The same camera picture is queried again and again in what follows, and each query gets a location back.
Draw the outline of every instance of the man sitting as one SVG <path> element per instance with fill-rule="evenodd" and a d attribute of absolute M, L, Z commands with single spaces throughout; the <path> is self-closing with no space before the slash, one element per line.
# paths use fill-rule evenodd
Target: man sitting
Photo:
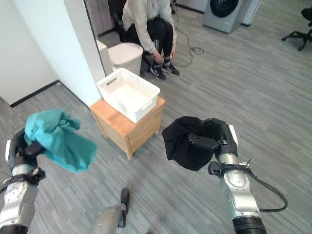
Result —
<path fill-rule="evenodd" d="M 169 0 L 127 0 L 122 20 L 125 36 L 154 55 L 150 70 L 157 79 L 166 80 L 163 71 L 180 75 L 171 64 L 176 55 L 176 32 Z"/>

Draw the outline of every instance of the teal cloth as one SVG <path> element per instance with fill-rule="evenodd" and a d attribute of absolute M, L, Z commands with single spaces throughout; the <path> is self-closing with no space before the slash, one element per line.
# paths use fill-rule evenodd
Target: teal cloth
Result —
<path fill-rule="evenodd" d="M 39 142 L 45 154 L 60 166 L 73 172 L 86 171 L 94 162 L 97 146 L 78 135 L 80 121 L 63 110 L 39 112 L 28 117 L 25 141 Z"/>

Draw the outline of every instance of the white plastic basket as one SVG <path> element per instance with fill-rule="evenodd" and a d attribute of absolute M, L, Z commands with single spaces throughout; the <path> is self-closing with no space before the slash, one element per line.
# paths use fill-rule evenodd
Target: white plastic basket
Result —
<path fill-rule="evenodd" d="M 134 123 L 156 106 L 160 93 L 157 86 L 125 68 L 117 69 L 97 86 L 105 101 Z"/>

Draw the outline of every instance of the hand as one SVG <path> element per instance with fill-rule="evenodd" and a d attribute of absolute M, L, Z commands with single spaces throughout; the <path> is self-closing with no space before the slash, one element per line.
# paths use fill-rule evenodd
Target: hand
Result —
<path fill-rule="evenodd" d="M 162 63 L 162 56 L 161 56 L 161 54 L 160 54 L 157 50 L 155 50 L 155 51 L 153 52 L 153 55 L 154 55 L 154 61 L 155 61 L 157 64 L 161 64 L 161 63 Z"/>
<path fill-rule="evenodd" d="M 173 44 L 172 44 L 171 53 L 170 53 L 170 59 L 174 59 L 175 56 L 176 56 L 176 44 L 173 43 Z"/>

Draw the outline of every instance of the basket handle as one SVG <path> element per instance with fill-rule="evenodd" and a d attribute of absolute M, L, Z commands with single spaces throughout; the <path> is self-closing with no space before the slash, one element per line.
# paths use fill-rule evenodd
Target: basket handle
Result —
<path fill-rule="evenodd" d="M 152 102 L 153 102 L 153 99 L 150 100 L 148 103 L 146 103 L 146 104 L 142 107 L 142 110 L 145 110 L 146 107 L 148 107 Z"/>
<path fill-rule="evenodd" d="M 106 82 L 106 86 L 108 86 L 108 85 L 114 83 L 116 80 L 117 80 L 117 77 L 112 78 L 110 81 L 107 81 L 107 82 Z"/>

